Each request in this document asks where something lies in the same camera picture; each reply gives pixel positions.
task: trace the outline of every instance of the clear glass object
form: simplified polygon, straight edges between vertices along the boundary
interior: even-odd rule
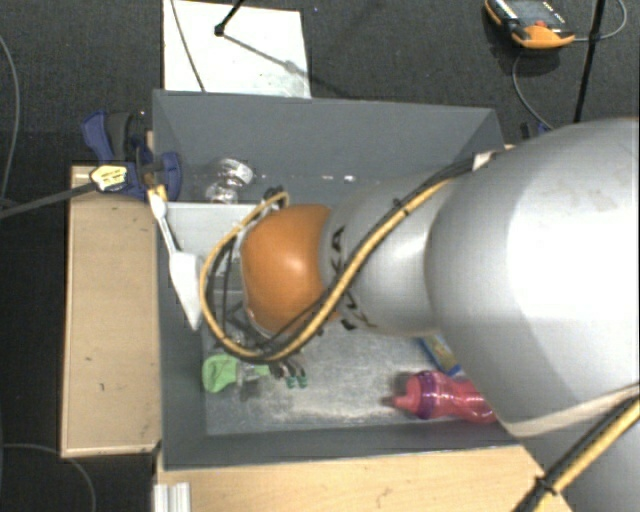
[[[238,192],[253,182],[255,173],[251,167],[235,158],[222,158],[212,164],[217,178],[205,191],[205,198],[211,203],[234,204],[238,202]]]

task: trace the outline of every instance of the wooden table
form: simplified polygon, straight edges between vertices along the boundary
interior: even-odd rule
[[[74,167],[72,184],[90,168]],[[61,451],[149,453],[161,437],[155,227],[148,208],[90,193],[69,215]],[[194,512],[508,511],[542,472],[520,446],[165,472]],[[556,498],[547,510],[570,510]]]

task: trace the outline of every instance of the gray box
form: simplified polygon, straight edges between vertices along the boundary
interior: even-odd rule
[[[490,109],[345,100],[154,93],[156,154],[176,151],[184,170],[180,201],[204,199],[211,162],[246,161],[256,183],[241,202],[282,185],[294,203],[335,205],[360,186],[501,149]],[[183,204],[169,222],[178,242],[206,254],[247,205]],[[501,446],[513,439],[497,424],[424,422],[381,404],[403,377],[432,367],[415,340],[346,332],[330,325],[305,348],[309,387],[265,378],[253,394],[232,386],[212,395],[200,381],[212,346],[193,333],[158,251],[163,451],[165,466],[268,464]],[[234,276],[231,299],[240,296]]]

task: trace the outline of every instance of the yellow cable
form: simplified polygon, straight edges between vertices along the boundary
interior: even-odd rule
[[[602,434],[576,457],[575,461],[558,477],[553,485],[553,490],[556,493],[560,493],[571,485],[594,460],[602,455],[638,419],[640,419],[640,399],[636,398],[629,409],[603,430]],[[553,494],[547,491],[538,502],[535,510],[543,510],[552,498]]]
[[[234,340],[229,338],[227,334],[222,330],[220,325],[211,313],[209,309],[209,304],[207,303],[207,282],[209,277],[209,270],[213,261],[215,260],[218,253],[222,250],[222,248],[233,238],[238,236],[238,234],[245,229],[251,222],[253,222],[263,211],[269,208],[274,203],[278,201],[284,201],[285,206],[289,205],[289,194],[286,192],[280,192],[270,197],[266,201],[263,201],[258,206],[256,206],[251,213],[249,213],[244,219],[242,219],[237,226],[235,226],[229,233],[227,233],[211,250],[209,256],[205,260],[202,265],[202,270],[200,271],[200,306],[202,308],[202,314],[207,321],[207,324],[216,335],[216,337],[220,340],[220,342],[227,347],[231,352],[235,354],[241,354],[244,357],[257,357],[260,354],[253,350],[249,350],[244,348],[241,345],[238,345]]]
[[[250,222],[252,222],[262,211],[264,211],[268,206],[270,206],[273,202],[277,201],[278,196],[274,196],[269,201],[260,204],[254,211],[252,211],[238,226],[236,226],[231,232],[229,232],[225,237],[216,244],[213,250],[209,253],[205,264],[202,267],[202,271],[200,273],[200,303],[202,305],[202,312],[204,314],[204,318],[207,321],[207,324],[216,335],[216,337],[220,340],[220,342],[227,348],[231,353],[236,355],[247,357],[247,358],[260,358],[267,362],[275,362],[284,357],[295,352],[298,348],[300,348],[304,343],[315,334],[317,329],[326,321],[329,315],[335,309],[336,304],[344,294],[347,287],[351,284],[353,279],[355,278],[358,270],[362,267],[367,257],[373,252],[373,250],[378,246],[378,244],[398,225],[402,222],[409,214],[411,214],[414,210],[416,210],[420,205],[422,205],[427,199],[433,196],[436,192],[438,192],[442,187],[444,187],[451,180],[443,180],[436,185],[429,187],[428,189],[422,191],[420,194],[416,195],[411,201],[409,201],[404,208],[398,210],[387,222],[385,222],[380,228],[378,228],[363,246],[358,250],[355,254],[352,262],[349,266],[344,270],[340,280],[336,284],[336,286],[331,290],[329,297],[324,302],[320,310],[315,314],[313,319],[307,324],[307,326],[303,329],[303,331],[293,340],[290,344],[284,347],[279,352],[272,354],[267,357],[263,357],[260,352],[247,349],[238,345],[235,341],[229,338],[223,329],[220,327],[213,314],[209,310],[207,299],[206,299],[206,288],[207,288],[207,277],[209,273],[209,268],[211,267],[213,261],[215,260],[218,253],[222,250],[222,248],[238,233],[244,229]]]

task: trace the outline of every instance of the black carpet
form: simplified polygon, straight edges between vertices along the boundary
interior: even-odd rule
[[[555,5],[586,35],[594,3]],[[640,9],[637,2],[627,3],[627,27],[596,50],[584,120],[638,115]],[[481,0],[247,5],[302,10],[313,96],[492,107],[507,142],[521,140],[522,123],[537,132],[511,84],[517,49],[488,25]],[[609,0],[603,32],[620,20],[618,5]],[[23,105],[8,198],[22,202],[68,186],[72,163],[92,157],[78,128],[90,112],[144,111],[150,117],[151,91],[162,86],[160,0],[3,0],[0,35],[13,54]],[[522,60],[521,87],[553,125],[573,118],[585,53],[586,45],[576,43]],[[13,106],[9,66],[0,55],[0,169]],[[6,443],[58,443],[65,226],[64,205],[0,224],[0,407]],[[149,509],[149,456],[82,463],[96,486],[98,510]],[[85,511],[89,505],[82,478],[69,464],[38,452],[5,452],[2,512]]]

